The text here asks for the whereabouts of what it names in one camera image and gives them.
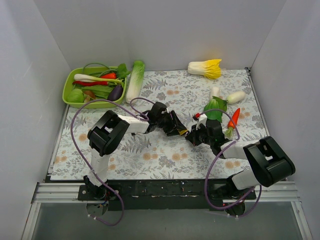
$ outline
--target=red chili pepper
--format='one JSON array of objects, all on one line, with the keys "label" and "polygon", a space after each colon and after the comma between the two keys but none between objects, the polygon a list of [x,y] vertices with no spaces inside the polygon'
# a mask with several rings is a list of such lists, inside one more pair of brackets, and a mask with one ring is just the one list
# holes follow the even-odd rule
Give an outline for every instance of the red chili pepper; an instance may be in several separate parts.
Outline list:
[{"label": "red chili pepper", "polygon": [[108,73],[100,77],[101,79],[117,79],[117,76],[114,72]]},{"label": "red chili pepper", "polygon": [[79,84],[84,87],[91,87],[95,85],[108,85],[108,81],[93,81],[93,82],[83,82],[83,81],[74,81],[72,84]]},{"label": "red chili pepper", "polygon": [[[239,115],[240,115],[240,108],[238,108],[233,116],[232,116],[232,120],[234,121],[235,125],[238,124],[238,119],[239,119]],[[228,130],[225,132],[225,136],[227,138],[231,138],[232,136],[232,133],[234,131],[234,129],[236,128],[235,125],[232,123],[232,121],[230,120],[229,123],[228,123]]]}]

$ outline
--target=carrot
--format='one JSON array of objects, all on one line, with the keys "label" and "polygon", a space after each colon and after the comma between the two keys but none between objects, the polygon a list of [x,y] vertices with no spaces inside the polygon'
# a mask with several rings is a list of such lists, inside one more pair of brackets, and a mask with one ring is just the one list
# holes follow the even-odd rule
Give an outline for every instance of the carrot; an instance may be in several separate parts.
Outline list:
[{"label": "carrot", "polygon": [[[234,112],[234,114],[233,114],[233,116],[232,116],[232,120],[234,121],[235,125],[238,124],[239,115],[240,115],[240,108],[238,108],[238,109]],[[234,132],[234,129],[235,129],[235,128],[236,128],[236,127],[234,126],[234,124],[233,124],[232,121],[230,120],[229,123],[228,123],[228,130],[225,132],[225,136],[226,136],[227,138],[231,138],[232,133]]]}]

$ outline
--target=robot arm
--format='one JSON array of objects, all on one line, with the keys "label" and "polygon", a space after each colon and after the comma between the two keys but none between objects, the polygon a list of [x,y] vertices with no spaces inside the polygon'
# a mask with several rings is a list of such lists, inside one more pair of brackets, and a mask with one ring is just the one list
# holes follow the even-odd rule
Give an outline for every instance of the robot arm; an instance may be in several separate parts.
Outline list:
[{"label": "robot arm", "polygon": [[208,120],[205,114],[195,115],[194,119],[198,123],[192,126],[191,132],[185,137],[194,146],[208,144],[215,155],[224,150],[220,156],[223,159],[246,159],[250,163],[251,169],[227,179],[226,191],[230,195],[235,196],[235,192],[257,185],[269,187],[295,173],[295,165],[271,136],[260,140],[237,141],[229,146],[230,140],[225,138],[220,122]]},{"label": "robot arm", "polygon": [[[110,155],[117,149],[125,134],[147,134],[155,128],[162,128],[167,136],[182,136],[187,132],[175,111],[169,111],[161,102],[156,102],[144,114],[149,121],[141,117],[118,115],[108,110],[88,132],[91,166],[102,181],[107,181]],[[92,172],[84,177],[84,181],[93,189],[102,185]]]}]

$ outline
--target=eggplant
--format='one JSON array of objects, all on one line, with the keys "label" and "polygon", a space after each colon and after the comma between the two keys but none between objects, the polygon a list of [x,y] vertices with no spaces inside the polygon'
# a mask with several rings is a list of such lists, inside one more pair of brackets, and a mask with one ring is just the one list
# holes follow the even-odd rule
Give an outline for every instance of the eggplant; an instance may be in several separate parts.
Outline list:
[{"label": "eggplant", "polygon": [[114,87],[114,89],[110,92],[108,96],[109,101],[116,101],[119,98],[121,98],[122,93],[124,92],[124,88],[121,86],[121,84],[118,84],[117,86]]}]

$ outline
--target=green basket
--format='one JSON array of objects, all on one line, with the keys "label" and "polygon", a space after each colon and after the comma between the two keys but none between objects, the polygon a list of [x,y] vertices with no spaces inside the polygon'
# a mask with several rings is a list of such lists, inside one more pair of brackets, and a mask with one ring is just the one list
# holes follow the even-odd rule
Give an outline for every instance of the green basket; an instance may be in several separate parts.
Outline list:
[{"label": "green basket", "polygon": [[[94,67],[86,67],[84,70],[83,74],[92,74],[95,72],[103,72],[107,70],[104,66],[94,66]],[[68,95],[71,93],[71,91],[74,89],[74,85],[72,84],[74,82],[74,77],[76,74],[82,74],[82,68],[77,68],[75,70],[73,70],[72,72],[70,72],[68,78],[65,81],[64,84],[64,88],[63,88],[63,93],[62,93],[62,100],[66,103],[69,104],[70,106],[74,107],[74,108],[80,108],[84,105],[83,102],[68,102],[67,101],[67,97]],[[125,97],[125,92],[126,92],[126,88],[127,88],[127,78],[124,79],[124,88],[123,88],[123,93],[122,96],[114,101],[117,104],[121,104],[124,97]],[[109,102],[105,102],[105,101],[101,101],[101,102],[93,102],[87,106],[85,106],[85,109],[104,109],[104,108],[114,108],[116,107],[116,105],[109,103]]]}]

